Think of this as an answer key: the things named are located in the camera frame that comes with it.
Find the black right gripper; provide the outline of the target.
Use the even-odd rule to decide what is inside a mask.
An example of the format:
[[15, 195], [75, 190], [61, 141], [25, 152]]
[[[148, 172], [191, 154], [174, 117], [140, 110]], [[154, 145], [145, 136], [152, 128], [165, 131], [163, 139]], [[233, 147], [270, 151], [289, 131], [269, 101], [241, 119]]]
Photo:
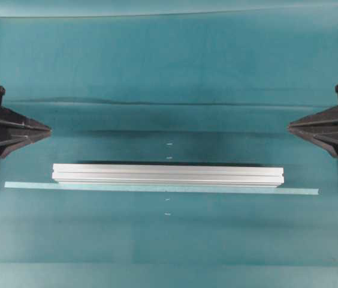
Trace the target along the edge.
[[[317, 139], [313, 133], [301, 131], [304, 128], [317, 128], [322, 132], [330, 132], [331, 140]], [[326, 150], [333, 158], [338, 158], [338, 105], [289, 123], [288, 131]]]

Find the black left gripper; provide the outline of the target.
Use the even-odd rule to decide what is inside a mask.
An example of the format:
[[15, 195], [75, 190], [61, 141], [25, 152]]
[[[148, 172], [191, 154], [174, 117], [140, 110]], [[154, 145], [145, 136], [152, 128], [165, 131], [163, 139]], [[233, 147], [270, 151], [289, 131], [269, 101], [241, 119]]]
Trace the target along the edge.
[[[9, 133], [7, 139], [7, 132], [11, 129], [31, 131], [14, 131]], [[52, 129], [47, 125], [0, 106], [0, 158], [5, 158], [20, 148], [50, 137], [51, 131]]]

